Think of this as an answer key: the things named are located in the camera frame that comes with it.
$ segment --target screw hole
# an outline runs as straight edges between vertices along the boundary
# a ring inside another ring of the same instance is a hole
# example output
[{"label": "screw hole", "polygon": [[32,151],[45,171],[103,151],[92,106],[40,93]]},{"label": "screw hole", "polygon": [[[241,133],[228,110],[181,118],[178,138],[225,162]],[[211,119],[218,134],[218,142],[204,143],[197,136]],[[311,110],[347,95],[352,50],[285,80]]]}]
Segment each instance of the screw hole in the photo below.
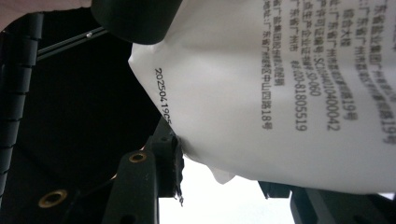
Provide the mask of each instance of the screw hole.
[{"label": "screw hole", "polygon": [[67,191],[64,189],[57,189],[44,195],[40,201],[38,201],[38,206],[40,208],[51,208],[64,201],[67,198]]},{"label": "screw hole", "polygon": [[146,158],[147,158],[147,156],[145,153],[137,153],[137,154],[132,155],[129,158],[129,161],[130,162],[141,162],[141,161],[145,161]]},{"label": "screw hole", "polygon": [[120,224],[134,224],[136,222],[136,217],[132,215],[124,216],[121,219]]}]

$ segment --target white background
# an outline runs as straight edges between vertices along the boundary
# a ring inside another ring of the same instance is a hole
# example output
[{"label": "white background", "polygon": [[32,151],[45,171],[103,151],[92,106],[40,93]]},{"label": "white background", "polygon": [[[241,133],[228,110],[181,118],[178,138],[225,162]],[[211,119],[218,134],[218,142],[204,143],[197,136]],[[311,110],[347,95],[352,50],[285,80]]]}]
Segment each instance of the white background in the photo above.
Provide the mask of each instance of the white background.
[{"label": "white background", "polygon": [[184,161],[183,207],[178,200],[160,199],[161,224],[294,223],[289,199],[266,200],[257,181],[238,176],[221,185],[206,166]]}]

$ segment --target black bracket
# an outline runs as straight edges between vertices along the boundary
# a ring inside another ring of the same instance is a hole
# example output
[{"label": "black bracket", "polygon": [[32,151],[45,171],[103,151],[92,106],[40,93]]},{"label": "black bracket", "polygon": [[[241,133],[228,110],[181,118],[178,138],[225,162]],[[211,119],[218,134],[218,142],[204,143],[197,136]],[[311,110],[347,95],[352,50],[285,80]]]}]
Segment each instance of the black bracket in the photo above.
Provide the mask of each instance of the black bracket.
[{"label": "black bracket", "polygon": [[158,198],[179,197],[184,167],[181,145],[164,119],[144,149],[124,155],[103,224],[157,224]]},{"label": "black bracket", "polygon": [[359,195],[322,189],[259,182],[265,198],[289,198],[296,224],[396,223],[394,200],[379,195]]}]

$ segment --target white plastic bag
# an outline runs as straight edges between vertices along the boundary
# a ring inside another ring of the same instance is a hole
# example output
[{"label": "white plastic bag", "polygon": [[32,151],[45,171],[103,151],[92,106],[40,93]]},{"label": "white plastic bag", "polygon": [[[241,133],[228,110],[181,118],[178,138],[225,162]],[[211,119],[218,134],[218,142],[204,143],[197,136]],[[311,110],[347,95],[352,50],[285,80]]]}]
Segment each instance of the white plastic bag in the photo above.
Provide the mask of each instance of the white plastic bag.
[{"label": "white plastic bag", "polygon": [[130,65],[184,152],[233,175],[396,190],[396,2],[185,0]]}]

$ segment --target black mechanical part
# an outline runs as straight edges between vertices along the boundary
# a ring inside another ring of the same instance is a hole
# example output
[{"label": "black mechanical part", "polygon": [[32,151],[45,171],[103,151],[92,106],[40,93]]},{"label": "black mechanical part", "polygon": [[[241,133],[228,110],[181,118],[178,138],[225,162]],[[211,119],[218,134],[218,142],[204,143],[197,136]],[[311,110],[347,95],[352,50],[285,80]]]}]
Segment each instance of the black mechanical part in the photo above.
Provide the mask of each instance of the black mechanical part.
[{"label": "black mechanical part", "polygon": [[56,43],[54,45],[48,46],[44,49],[40,49],[37,53],[37,61],[46,59],[52,55],[55,55],[57,53],[60,53],[64,50],[73,48],[77,45],[80,45],[84,42],[93,40],[96,37],[99,37],[101,35],[107,34],[107,31],[103,27],[98,27],[96,29],[93,29],[89,32],[85,32],[84,34],[81,35],[76,35],[73,36],[69,39],[66,39],[60,43]]},{"label": "black mechanical part", "polygon": [[164,119],[143,150],[126,154],[107,202],[103,224],[157,224],[158,198],[179,197],[184,161],[180,143]]},{"label": "black mechanical part", "polygon": [[321,189],[259,182],[266,198],[289,198],[296,224],[396,223],[392,200],[379,195],[359,195]]},{"label": "black mechanical part", "polygon": [[22,118],[24,100],[35,66],[43,14],[28,14],[2,32],[0,47],[0,202],[6,185],[12,150]]},{"label": "black mechanical part", "polygon": [[93,0],[92,15],[113,35],[137,44],[162,41],[182,0]]},{"label": "black mechanical part", "polygon": [[14,223],[29,224],[42,223],[71,223],[68,222],[69,213],[78,199],[79,191],[70,188],[52,188],[43,195],[36,195],[29,202],[30,206],[24,207],[21,214],[15,217]]},{"label": "black mechanical part", "polygon": [[[92,16],[86,9],[56,15],[75,18],[78,12]],[[50,35],[46,33],[49,27],[64,24],[50,15],[53,20],[45,15],[43,38]],[[84,33],[81,28],[73,34]],[[112,186],[108,180],[117,172],[121,156],[131,148],[141,148],[158,124],[158,110],[126,63],[131,44],[109,34],[89,39],[38,62],[33,71],[7,175],[2,224],[31,224],[32,220],[61,223],[62,215],[68,216],[62,219],[67,220],[63,224],[101,223]],[[53,41],[43,43],[40,41],[40,48],[53,46]],[[25,214],[36,209],[38,199],[56,189],[67,189],[68,195],[73,195],[74,189],[81,193],[75,202],[64,201],[46,209],[45,220],[34,213]],[[52,213],[58,206],[69,210]]]},{"label": "black mechanical part", "polygon": [[289,198],[290,186],[276,183],[259,181],[260,188],[266,199],[268,198]]}]

